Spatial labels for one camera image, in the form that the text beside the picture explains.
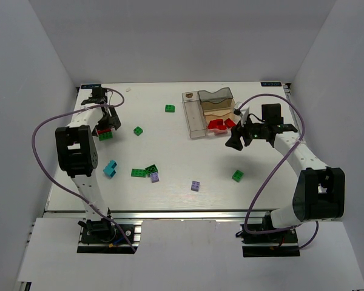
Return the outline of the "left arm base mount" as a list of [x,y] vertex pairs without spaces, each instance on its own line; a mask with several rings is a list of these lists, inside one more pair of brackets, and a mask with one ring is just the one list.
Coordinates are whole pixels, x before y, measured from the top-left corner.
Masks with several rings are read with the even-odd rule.
[[120,224],[119,229],[114,223],[102,218],[99,221],[83,219],[78,221],[81,227],[76,252],[79,254],[134,254],[139,243],[139,226]]

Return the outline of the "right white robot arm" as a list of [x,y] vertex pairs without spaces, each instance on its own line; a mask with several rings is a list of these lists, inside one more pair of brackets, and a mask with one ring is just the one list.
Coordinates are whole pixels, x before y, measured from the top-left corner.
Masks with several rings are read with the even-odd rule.
[[238,151],[254,139],[264,139],[283,155],[280,164],[288,162],[298,177],[292,201],[286,207],[266,215],[268,229],[283,230],[309,221],[341,218],[345,209],[345,173],[330,167],[302,142],[292,124],[271,125],[267,122],[246,122],[231,129],[227,147]]

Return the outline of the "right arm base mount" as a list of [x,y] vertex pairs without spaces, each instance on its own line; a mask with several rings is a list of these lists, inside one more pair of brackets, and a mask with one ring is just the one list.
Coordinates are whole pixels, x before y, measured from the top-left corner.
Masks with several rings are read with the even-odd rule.
[[300,250],[295,229],[270,234],[250,234],[240,225],[235,234],[241,239],[244,258],[299,257]]

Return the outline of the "red sloped lego brick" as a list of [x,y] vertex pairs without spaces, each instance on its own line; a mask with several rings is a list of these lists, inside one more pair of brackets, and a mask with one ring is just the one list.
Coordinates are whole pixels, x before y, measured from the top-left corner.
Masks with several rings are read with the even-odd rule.
[[224,121],[224,124],[225,126],[228,128],[228,129],[231,129],[233,128],[234,126],[236,126],[236,123],[233,122],[233,120],[231,120],[230,118],[226,119]]

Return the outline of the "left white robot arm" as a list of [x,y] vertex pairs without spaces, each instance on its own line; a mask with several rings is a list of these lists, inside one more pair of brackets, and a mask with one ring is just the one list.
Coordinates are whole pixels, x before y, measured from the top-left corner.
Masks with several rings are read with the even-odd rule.
[[101,85],[92,87],[80,109],[82,112],[74,114],[67,126],[55,130],[55,140],[59,166],[72,179],[80,197],[85,199],[86,220],[94,222],[109,212],[94,173],[98,167],[95,138],[119,129],[121,121],[109,104],[108,89]]

